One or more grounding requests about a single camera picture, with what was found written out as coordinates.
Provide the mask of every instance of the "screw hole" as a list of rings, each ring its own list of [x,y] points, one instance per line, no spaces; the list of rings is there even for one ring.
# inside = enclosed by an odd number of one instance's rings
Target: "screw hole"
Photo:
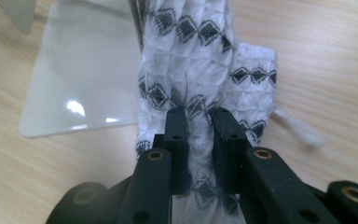
[[[180,136],[180,135],[175,135],[175,136],[173,137],[173,139],[176,140],[176,141],[179,141],[179,140],[182,140],[182,136]]]
[[[341,191],[347,198],[358,203],[358,188],[347,186],[342,188]]]
[[[254,152],[255,156],[257,156],[260,159],[268,160],[272,158],[272,154],[266,150],[257,150]]]
[[[307,220],[310,223],[318,223],[320,220],[318,215],[316,215],[314,212],[312,212],[309,209],[301,209],[299,211],[299,214],[302,218],[304,218],[305,220]]]
[[[150,219],[150,215],[144,211],[137,212],[133,214],[132,221],[133,223],[143,224]]]
[[[94,189],[82,189],[77,192],[77,194],[74,197],[74,203],[76,204],[88,204],[94,201],[96,198],[97,193]]]
[[[164,157],[164,154],[159,151],[152,151],[147,154],[147,158],[151,161],[160,161]]]

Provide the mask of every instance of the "table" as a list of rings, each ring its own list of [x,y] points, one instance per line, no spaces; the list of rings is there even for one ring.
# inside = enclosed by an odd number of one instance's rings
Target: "table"
[[[84,181],[107,187],[136,163],[136,125],[27,139],[18,132],[53,0],[39,0],[29,35],[0,8],[0,223],[44,223],[61,196]],[[234,31],[278,52],[276,104],[328,141],[300,143],[272,120],[261,145],[325,190],[358,182],[358,1],[232,1]]]

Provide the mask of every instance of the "patterned towel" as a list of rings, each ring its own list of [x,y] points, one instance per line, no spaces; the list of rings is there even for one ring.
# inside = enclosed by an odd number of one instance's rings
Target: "patterned towel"
[[[273,109],[275,58],[274,50],[235,38],[226,0],[146,3],[136,151],[164,133],[169,109],[182,105],[187,117],[192,183],[187,195],[173,198],[172,223],[245,223],[238,196],[214,182],[210,112],[230,110],[258,145]]]

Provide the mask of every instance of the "white cloth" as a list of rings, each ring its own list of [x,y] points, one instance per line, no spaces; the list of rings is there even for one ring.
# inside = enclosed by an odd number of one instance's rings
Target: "white cloth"
[[[174,197],[172,223],[244,223],[237,196],[214,183],[210,112],[230,110],[256,146],[273,109],[276,56],[239,42],[231,24],[226,0],[155,0],[145,12],[137,152],[164,133],[169,109],[186,109],[192,184]]]

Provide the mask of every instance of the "folded cloth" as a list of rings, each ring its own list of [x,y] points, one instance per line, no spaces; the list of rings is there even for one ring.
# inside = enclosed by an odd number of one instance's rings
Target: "folded cloth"
[[[192,183],[187,195],[173,198],[172,223],[245,223],[238,196],[214,182],[210,113],[230,110],[258,145],[273,109],[275,51],[235,38],[226,0],[149,1],[144,31],[138,154],[164,133],[169,109],[186,109]]]

